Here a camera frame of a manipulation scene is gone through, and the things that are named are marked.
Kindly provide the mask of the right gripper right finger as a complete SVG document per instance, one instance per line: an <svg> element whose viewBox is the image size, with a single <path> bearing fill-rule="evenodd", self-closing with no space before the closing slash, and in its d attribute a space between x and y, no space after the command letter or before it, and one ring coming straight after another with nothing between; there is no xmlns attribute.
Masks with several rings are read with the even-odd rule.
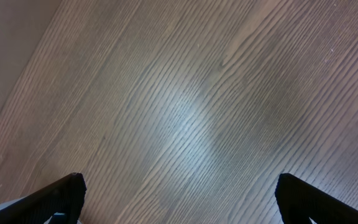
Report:
<svg viewBox="0 0 358 224"><path fill-rule="evenodd" d="M358 210L289 173L279 175L275 198L284 223L358 223Z"/></svg>

